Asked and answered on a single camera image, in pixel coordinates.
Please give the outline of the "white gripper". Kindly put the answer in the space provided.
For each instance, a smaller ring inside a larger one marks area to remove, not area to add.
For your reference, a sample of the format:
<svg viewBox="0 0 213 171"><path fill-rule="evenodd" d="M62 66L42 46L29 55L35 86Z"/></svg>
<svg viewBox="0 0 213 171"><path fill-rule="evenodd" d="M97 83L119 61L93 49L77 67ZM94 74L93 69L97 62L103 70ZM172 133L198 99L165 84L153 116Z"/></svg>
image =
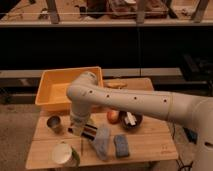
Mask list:
<svg viewBox="0 0 213 171"><path fill-rule="evenodd" d="M84 127L87 124L90 116L79 116L79 115L70 115L70 122L73 134L76 136L80 136L83 133Z"/></svg>

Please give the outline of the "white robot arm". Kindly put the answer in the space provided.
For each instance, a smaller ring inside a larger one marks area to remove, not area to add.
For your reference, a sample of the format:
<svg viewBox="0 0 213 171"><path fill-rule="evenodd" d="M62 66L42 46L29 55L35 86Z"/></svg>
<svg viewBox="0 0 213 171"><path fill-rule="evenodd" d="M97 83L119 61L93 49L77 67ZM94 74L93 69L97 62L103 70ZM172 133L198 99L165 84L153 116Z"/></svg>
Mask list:
<svg viewBox="0 0 213 171"><path fill-rule="evenodd" d="M213 171L213 97L168 91L111 89L97 85L94 73L81 73L67 88L73 134L80 136L91 106L146 115L179 124L197 133L192 171Z"/></svg>

